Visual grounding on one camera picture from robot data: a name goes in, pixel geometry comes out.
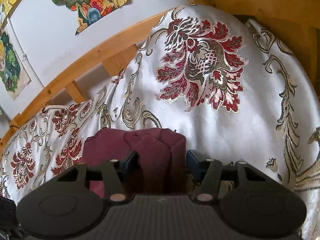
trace folded maroon fabric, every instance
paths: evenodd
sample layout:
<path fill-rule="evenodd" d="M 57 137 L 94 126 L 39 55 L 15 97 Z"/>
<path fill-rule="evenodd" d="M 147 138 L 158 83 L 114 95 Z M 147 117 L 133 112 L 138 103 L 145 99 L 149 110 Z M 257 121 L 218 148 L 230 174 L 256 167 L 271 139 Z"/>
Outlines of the folded maroon fabric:
<path fill-rule="evenodd" d="M 111 159 L 121 160 L 137 151 L 141 170 L 124 184 L 135 193 L 185 192 L 186 138 L 170 129 L 123 131 L 102 128 L 84 143 L 82 161 L 89 166 Z M 90 182 L 90 190 L 104 197 L 103 183 Z"/>

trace wooden headboard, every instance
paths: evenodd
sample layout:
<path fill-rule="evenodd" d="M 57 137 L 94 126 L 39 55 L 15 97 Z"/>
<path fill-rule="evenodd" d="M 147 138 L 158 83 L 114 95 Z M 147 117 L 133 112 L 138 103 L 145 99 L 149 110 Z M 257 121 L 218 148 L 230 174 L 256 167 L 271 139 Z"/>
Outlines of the wooden headboard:
<path fill-rule="evenodd" d="M 254 16 L 261 25 L 280 38 L 300 60 L 318 95 L 320 95 L 320 0 L 190 0 L 190 2 L 219 8 L 233 15 Z M 114 35 L 71 64 L 48 84 L 28 107 L 11 121 L 10 129 L 0 141 L 0 156 L 6 143 L 51 99 L 64 88 L 76 103 L 87 98 L 76 84 L 76 79 L 91 68 L 103 63 L 111 76 L 117 75 L 137 52 L 135 44 L 147 38 L 150 29 L 164 13 Z"/>

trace ribbed black surface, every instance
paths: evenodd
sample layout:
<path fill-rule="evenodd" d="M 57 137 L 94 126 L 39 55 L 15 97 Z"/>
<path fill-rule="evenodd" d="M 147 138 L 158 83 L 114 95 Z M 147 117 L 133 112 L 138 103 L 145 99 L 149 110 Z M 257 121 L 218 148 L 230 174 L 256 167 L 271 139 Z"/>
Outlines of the ribbed black surface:
<path fill-rule="evenodd" d="M 27 240 L 35 239 L 37 238 L 27 237 Z M 228 228 L 212 207 L 197 205 L 188 196 L 136 196 L 127 205 L 111 207 L 104 220 L 93 230 L 71 239 L 249 240 L 257 238 L 241 235 Z M 301 240 L 297 235 L 281 239 Z"/>

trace bedspread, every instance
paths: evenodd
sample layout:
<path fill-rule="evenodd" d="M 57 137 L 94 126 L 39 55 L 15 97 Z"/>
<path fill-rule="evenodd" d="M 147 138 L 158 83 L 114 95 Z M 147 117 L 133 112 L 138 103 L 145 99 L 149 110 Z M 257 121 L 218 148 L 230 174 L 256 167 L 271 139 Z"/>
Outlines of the bedspread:
<path fill-rule="evenodd" d="M 81 104 L 49 106 L 4 151 L 0 193 L 16 203 L 79 162 L 102 127 L 169 128 L 187 149 L 242 159 L 307 205 L 312 239 L 320 200 L 319 101 L 298 60 L 254 20 L 202 5 L 166 13 L 125 71 Z"/>

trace white wall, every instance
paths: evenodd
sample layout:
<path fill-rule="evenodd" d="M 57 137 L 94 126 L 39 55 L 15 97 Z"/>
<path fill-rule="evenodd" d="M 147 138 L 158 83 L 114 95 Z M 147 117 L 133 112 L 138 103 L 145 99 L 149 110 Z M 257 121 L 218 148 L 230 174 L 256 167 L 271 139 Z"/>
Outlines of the white wall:
<path fill-rule="evenodd" d="M 10 17 L 14 32 L 36 75 L 43 85 L 47 85 L 60 72 L 90 49 L 121 30 L 152 15 L 187 3 L 188 0 L 132 0 L 131 4 L 117 9 L 105 16 L 85 31 L 75 36 L 77 12 L 65 6 L 57 6 L 51 0 L 22 0 Z M 98 86 L 102 86 L 102 68 L 97 66 L 93 72 L 99 77 Z M 88 78 L 82 78 L 89 88 Z M 39 84 L 33 81 L 13 102 L 1 96 L 0 105 L 10 118 L 23 111 L 28 103 L 39 93 Z M 90 88 L 89 94 L 99 90 Z"/>

